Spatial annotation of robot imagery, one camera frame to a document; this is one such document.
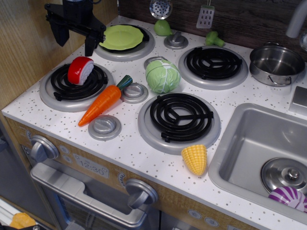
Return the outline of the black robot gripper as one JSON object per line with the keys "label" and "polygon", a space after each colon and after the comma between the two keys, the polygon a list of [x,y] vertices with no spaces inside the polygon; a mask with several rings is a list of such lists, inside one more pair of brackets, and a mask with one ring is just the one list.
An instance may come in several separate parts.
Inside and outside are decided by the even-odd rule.
{"label": "black robot gripper", "polygon": [[56,42],[64,46],[70,38],[69,31],[86,37],[85,55],[91,56],[104,41],[106,26],[93,14],[94,0],[64,0],[62,4],[45,4],[46,20],[50,23]]}

